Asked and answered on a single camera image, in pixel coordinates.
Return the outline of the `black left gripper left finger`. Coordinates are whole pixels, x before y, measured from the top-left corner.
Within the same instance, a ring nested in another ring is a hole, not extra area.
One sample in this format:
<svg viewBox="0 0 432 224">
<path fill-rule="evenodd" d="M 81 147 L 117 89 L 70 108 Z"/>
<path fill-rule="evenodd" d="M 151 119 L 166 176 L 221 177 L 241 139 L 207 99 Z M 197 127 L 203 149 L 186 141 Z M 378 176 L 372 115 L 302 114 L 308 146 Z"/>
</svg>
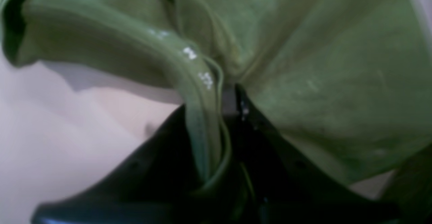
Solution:
<svg viewBox="0 0 432 224">
<path fill-rule="evenodd" d="M 94 186 L 41 204 L 34 224 L 197 224 L 211 215 L 212 198 L 192 197 L 196 185 L 185 107 Z"/>
</svg>

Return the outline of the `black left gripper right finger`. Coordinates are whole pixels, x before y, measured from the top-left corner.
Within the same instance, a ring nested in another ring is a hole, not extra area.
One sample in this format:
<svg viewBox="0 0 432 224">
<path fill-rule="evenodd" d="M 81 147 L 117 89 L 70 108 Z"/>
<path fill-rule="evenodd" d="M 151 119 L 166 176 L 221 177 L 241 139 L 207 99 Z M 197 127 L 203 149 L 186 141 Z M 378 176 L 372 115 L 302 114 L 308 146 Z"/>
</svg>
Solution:
<svg viewBox="0 0 432 224">
<path fill-rule="evenodd" d="M 327 176 L 285 140 L 240 85 L 225 86 L 222 113 L 249 190 L 254 224 L 395 224 L 397 204 L 364 198 Z"/>
</svg>

